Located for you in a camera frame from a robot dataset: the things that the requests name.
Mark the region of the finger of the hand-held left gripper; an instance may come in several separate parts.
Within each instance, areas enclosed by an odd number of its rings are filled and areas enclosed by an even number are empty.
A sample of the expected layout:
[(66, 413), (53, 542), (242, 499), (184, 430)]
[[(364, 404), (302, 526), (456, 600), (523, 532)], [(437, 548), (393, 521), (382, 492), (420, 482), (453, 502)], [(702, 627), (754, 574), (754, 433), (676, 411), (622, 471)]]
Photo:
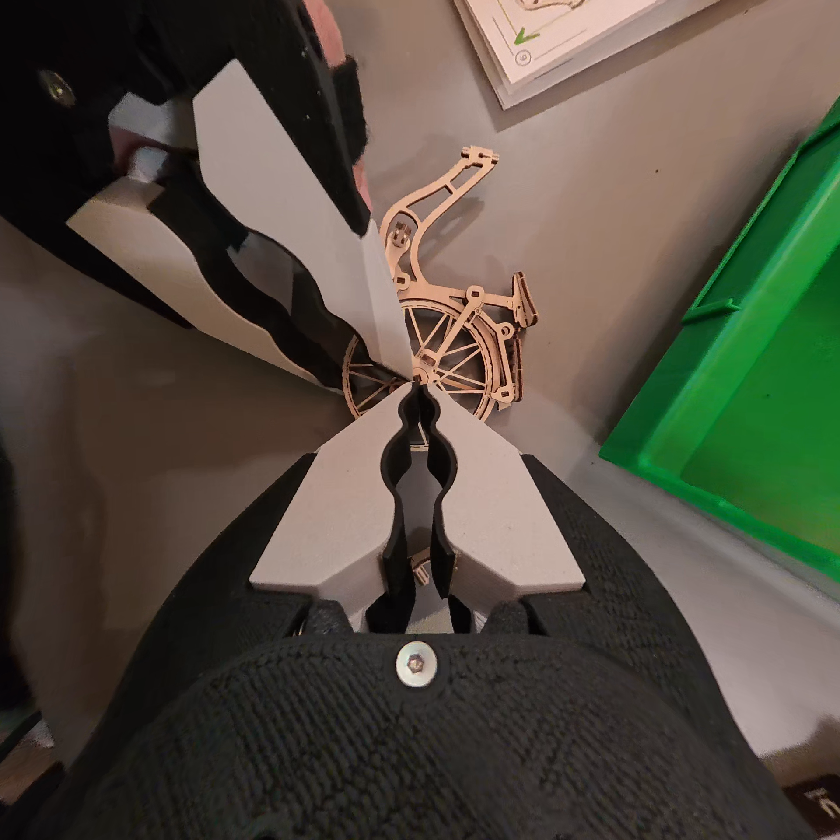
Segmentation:
[[(211, 186), (211, 168), (233, 176), (245, 188), (246, 197), (253, 199), (261, 189), (256, 185), (257, 174), (246, 174), (246, 166), (264, 172), (266, 166), (288, 165), (298, 157), (304, 160), (236, 59), (193, 98), (179, 96), (154, 106), (125, 94), (109, 114), (108, 127), (114, 150), (120, 153), (121, 176), (114, 181), (131, 176), (163, 183), (170, 169), (188, 163), (201, 168), (205, 184), (219, 202), (222, 191)], [(341, 360), (333, 356), (343, 357), (345, 333), (358, 338), (322, 310), (311, 279), (273, 244), (253, 235), (246, 237), (242, 227), (229, 244), (242, 273), (290, 310), (295, 325), (326, 350), (332, 372), (341, 373)]]
[(318, 178), (298, 157), (257, 174), (248, 199), (233, 176), (198, 165), (170, 169), (163, 183), (131, 176), (114, 181), (68, 220), (71, 231), (124, 270), (198, 331), (303, 380), (328, 389), (342, 383), (326, 350), (295, 325), (291, 311), (253, 285), (230, 253), (242, 227), (300, 267), (322, 310), (344, 324), (375, 364), (407, 380), (413, 356), (373, 223), (363, 236), (347, 225)]

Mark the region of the dark brown printed object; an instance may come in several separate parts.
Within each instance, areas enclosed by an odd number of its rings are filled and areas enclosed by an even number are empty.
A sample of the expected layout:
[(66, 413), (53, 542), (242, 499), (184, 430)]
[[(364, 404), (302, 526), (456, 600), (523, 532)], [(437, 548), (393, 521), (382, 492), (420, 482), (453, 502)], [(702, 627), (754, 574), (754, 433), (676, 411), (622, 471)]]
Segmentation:
[(839, 838), (838, 773), (786, 785), (783, 793), (817, 838)]

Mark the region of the green plastic bin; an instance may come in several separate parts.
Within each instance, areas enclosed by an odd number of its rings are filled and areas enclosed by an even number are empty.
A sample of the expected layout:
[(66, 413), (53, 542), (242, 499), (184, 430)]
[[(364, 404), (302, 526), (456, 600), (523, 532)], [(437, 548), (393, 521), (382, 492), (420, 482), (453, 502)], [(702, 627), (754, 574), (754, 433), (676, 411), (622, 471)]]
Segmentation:
[(600, 457), (838, 582), (838, 101), (686, 311)]

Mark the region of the wooden bicycle model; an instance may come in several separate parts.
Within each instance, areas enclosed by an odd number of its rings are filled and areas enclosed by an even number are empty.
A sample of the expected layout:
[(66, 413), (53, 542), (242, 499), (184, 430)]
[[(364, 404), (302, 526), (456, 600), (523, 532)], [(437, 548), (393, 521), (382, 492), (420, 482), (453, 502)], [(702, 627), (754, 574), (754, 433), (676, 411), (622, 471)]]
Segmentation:
[(523, 396), (522, 334), (539, 320), (526, 277), (507, 293), (428, 280), (421, 243), (432, 226), (497, 166), (498, 155), (476, 145), (436, 180), (408, 193), (379, 226), (385, 259), (412, 352), (413, 381), (433, 385), (485, 422)]

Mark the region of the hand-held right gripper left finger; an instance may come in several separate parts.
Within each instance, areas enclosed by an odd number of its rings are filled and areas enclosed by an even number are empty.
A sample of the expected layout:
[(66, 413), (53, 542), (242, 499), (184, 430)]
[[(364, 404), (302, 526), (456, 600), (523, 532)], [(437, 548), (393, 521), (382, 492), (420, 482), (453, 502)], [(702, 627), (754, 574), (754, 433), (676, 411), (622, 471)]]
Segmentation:
[(412, 464), (419, 386), (402, 385), (323, 444), (250, 574), (258, 590), (292, 592), (401, 634), (416, 587), (396, 485)]

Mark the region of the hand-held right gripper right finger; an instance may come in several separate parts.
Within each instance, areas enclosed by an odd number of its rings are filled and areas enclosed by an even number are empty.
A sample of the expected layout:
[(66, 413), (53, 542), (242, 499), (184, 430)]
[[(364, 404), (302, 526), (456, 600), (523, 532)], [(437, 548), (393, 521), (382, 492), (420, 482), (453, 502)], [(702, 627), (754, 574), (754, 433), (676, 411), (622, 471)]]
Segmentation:
[(434, 385), (417, 400), (434, 502), (430, 571), (453, 631), (531, 595), (580, 592), (585, 575), (517, 447)]

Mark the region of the person's left hand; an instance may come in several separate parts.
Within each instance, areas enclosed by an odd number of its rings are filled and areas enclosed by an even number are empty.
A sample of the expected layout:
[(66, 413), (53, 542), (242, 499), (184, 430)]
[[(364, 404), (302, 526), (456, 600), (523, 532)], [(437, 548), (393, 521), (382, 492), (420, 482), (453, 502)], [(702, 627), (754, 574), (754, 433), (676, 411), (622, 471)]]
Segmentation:
[(331, 72), (339, 96), (342, 120), (348, 136), (353, 179), (358, 193), (368, 209), (372, 210), (371, 196), (364, 169), (364, 150), (368, 141), (364, 108), (361, 99), (359, 68), (354, 58), (346, 53), (343, 39), (335, 18), (323, 1), (305, 1), (304, 5), (320, 43), (320, 49)]

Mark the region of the white instruction booklet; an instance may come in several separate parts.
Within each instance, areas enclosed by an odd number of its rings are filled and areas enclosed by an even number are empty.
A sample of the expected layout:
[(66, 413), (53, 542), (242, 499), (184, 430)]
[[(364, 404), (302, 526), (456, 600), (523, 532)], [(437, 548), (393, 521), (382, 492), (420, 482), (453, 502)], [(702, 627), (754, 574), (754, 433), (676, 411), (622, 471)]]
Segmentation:
[(455, 1), (503, 110), (510, 110), (716, 4)]

